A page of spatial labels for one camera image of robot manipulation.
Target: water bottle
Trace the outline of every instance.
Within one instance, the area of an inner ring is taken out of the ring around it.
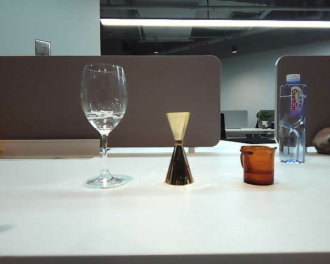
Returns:
[[[280,86],[279,159],[285,163],[303,163],[306,152],[306,88],[300,74],[288,74]]]

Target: brown measuring cup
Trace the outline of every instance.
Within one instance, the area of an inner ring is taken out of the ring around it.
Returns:
[[[255,185],[274,183],[274,158],[276,147],[248,145],[242,146],[241,164],[243,181]]]

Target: bar jigger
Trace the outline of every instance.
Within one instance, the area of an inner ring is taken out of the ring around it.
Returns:
[[[166,113],[170,128],[175,140],[165,183],[171,185],[185,185],[193,182],[191,170],[188,165],[186,153],[183,148],[183,138],[189,119],[189,112]]]

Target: ceiling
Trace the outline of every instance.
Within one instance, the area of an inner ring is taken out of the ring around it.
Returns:
[[[330,0],[100,0],[100,17],[330,20]],[[330,30],[326,29],[101,25],[101,54],[211,54],[222,58],[328,39]],[[234,47],[237,54],[232,54]]]

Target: white wall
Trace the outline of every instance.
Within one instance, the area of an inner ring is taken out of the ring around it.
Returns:
[[[248,110],[255,127],[259,110],[275,109],[277,59],[312,54],[330,55],[330,40],[221,59],[221,110]]]
[[[100,55],[99,0],[0,0],[0,55]]]

